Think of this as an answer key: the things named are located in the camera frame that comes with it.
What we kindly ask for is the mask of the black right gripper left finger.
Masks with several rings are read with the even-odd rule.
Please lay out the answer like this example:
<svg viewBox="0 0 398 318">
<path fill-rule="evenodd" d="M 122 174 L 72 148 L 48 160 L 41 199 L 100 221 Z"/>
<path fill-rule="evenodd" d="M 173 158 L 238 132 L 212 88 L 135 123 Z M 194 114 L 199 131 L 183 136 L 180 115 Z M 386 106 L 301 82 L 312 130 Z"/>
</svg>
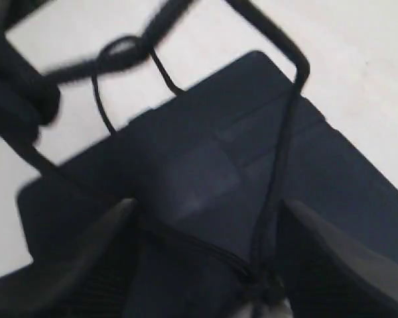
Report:
<svg viewBox="0 0 398 318">
<path fill-rule="evenodd" d="M 123 200 L 45 259 L 0 278 L 0 317 L 122 317 L 137 262 L 135 206 Z"/>
</svg>

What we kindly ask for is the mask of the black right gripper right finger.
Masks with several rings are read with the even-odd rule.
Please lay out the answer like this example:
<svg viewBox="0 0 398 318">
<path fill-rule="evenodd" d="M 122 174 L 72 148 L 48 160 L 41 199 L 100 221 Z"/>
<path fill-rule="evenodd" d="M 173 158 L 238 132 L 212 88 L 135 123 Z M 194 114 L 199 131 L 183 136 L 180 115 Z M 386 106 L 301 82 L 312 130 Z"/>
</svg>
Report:
<svg viewBox="0 0 398 318">
<path fill-rule="evenodd" d="M 278 270 L 294 317 L 398 317 L 398 263 L 299 201 L 281 205 Z"/>
</svg>

